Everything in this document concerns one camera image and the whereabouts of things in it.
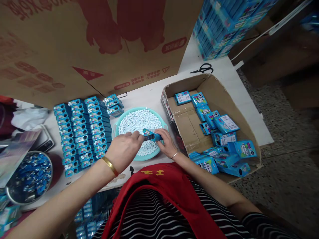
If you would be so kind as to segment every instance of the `silver bracelet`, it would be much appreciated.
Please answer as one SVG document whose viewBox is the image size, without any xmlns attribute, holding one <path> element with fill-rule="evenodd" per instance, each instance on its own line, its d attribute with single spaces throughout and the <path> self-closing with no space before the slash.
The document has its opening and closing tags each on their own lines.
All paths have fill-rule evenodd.
<svg viewBox="0 0 319 239">
<path fill-rule="evenodd" d="M 176 154 L 174 154 L 174 156 L 173 157 L 171 157 L 171 158 L 169 158 L 169 159 L 172 159 L 172 158 L 174 158 L 176 155 L 178 154 L 178 150 L 177 150 L 177 152 L 176 152 Z"/>
</svg>

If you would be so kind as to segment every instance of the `white table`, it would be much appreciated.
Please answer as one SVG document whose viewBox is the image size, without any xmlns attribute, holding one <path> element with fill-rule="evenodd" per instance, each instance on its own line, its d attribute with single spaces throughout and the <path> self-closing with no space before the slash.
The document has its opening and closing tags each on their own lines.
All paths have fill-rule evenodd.
<svg viewBox="0 0 319 239">
<path fill-rule="evenodd" d="M 128 96 L 121 99 L 125 107 L 124 110 L 128 110 L 134 107 L 149 107 L 155 110 L 163 118 L 163 120 L 169 127 L 169 131 L 171 131 L 165 111 L 163 110 L 160 103 L 162 90 L 168 84 L 194 76 L 195 74 L 190 74 L 190 72 L 198 70 L 203 63 L 204 61 L 202 60 L 195 40 L 192 37 L 187 46 L 178 74 L 128 92 Z M 226 90 L 229 92 L 234 102 L 236 103 L 238 109 L 245 116 L 253 133 L 255 134 L 259 146 L 262 147 L 267 144 L 273 143 L 273 139 L 261 115 L 257 111 L 229 58 L 224 57 L 216 60 L 206 61 L 205 63 L 210 63 L 212 65 L 212 68 L 214 69 L 213 75 L 216 76 L 225 86 Z M 111 125 L 117 122 L 117 118 L 114 117 L 110 117 L 110 120 Z M 56 143 L 56 145 L 53 149 L 50 150 L 50 152 L 63 157 L 62 147 L 60 145 L 61 139 L 53 112 L 50 113 L 44 124 L 46 125 L 49 133 Z M 134 172 L 137 172 L 147 165 L 166 162 L 172 162 L 172 160 L 168 159 L 164 154 L 160 152 L 155 158 L 151 160 L 147 160 L 144 162 L 133 161 L 131 163 L 131 166 L 134 168 Z M 56 185 L 52 187 L 52 189 L 47 191 L 40 200 L 28 206 L 24 206 L 22 207 L 22 209 L 32 210 L 41 206 L 51 197 L 65 189 L 70 183 L 81 177 L 85 173 L 85 171 L 86 170 L 69 178 L 66 178 L 63 174 Z M 119 175 L 117 180 L 114 180 L 114 182 L 110 182 L 108 185 L 103 187 L 100 192 L 122 186 L 129 179 L 130 176 L 130 167 L 128 167 L 121 175 Z"/>
</svg>

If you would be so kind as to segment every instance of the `metal bowl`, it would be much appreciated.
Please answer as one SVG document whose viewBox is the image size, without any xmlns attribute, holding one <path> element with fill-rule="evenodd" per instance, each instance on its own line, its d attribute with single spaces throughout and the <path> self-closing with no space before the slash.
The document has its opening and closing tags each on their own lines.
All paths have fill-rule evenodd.
<svg viewBox="0 0 319 239">
<path fill-rule="evenodd" d="M 23 192 L 23 188 L 25 186 L 22 183 L 23 181 L 17 181 L 17 179 L 16 179 L 17 174 L 18 174 L 18 169 L 20 168 L 20 166 L 19 166 L 18 169 L 15 171 L 15 173 L 13 174 L 13 176 L 11 177 L 11 179 L 9 180 L 9 182 L 6 185 L 6 194 L 12 203 L 22 205 L 22 206 L 34 203 L 35 201 L 39 200 L 46 193 L 48 188 L 50 187 L 50 184 L 51 184 L 52 178 L 53 178 L 53 165 L 52 165 L 52 162 L 51 162 L 49 156 L 46 153 L 41 152 L 41 151 L 36 151 L 36 150 L 30 151 L 26 154 L 25 158 L 22 160 L 21 163 L 23 163 L 24 160 L 29 159 L 30 156 L 32 156 L 34 154 L 39 154 L 39 153 L 45 155 L 48 158 L 49 163 L 50 163 L 47 171 L 51 171 L 51 177 L 50 177 L 49 181 L 47 182 L 45 190 L 43 191 L 43 193 L 41 195 L 38 195 L 35 192 Z"/>
</svg>

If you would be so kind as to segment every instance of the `person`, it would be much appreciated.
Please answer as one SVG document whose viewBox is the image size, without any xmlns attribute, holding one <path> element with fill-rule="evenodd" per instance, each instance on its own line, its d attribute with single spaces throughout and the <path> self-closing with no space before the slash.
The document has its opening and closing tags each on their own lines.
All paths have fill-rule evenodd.
<svg viewBox="0 0 319 239">
<path fill-rule="evenodd" d="M 180 153 L 165 129 L 160 150 L 173 163 L 134 173 L 93 238 L 298 238 L 233 187 Z M 114 138 L 105 158 L 22 221 L 7 239 L 58 238 L 83 205 L 133 161 L 138 131 Z"/>
</svg>

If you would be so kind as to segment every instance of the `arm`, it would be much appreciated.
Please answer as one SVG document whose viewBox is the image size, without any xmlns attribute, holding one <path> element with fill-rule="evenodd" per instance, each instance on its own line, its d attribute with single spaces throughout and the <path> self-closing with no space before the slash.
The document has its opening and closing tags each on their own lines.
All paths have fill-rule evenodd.
<svg viewBox="0 0 319 239">
<path fill-rule="evenodd" d="M 133 161 L 143 139 L 135 131 L 133 134 L 128 132 L 119 135 L 112 141 L 105 157 L 118 173 L 123 172 Z M 34 211 L 6 238 L 58 238 L 84 204 L 114 177 L 104 160 L 99 159 L 82 177 Z"/>
<path fill-rule="evenodd" d="M 172 157 L 177 152 L 177 148 L 168 131 L 157 129 L 156 133 L 160 134 L 164 140 L 164 145 L 160 141 L 157 142 L 159 148 L 166 156 Z M 172 159 L 193 177 L 210 196 L 227 207 L 239 220 L 249 212 L 261 213 L 240 192 L 215 175 L 197 166 L 184 154 L 178 152 Z"/>
</svg>

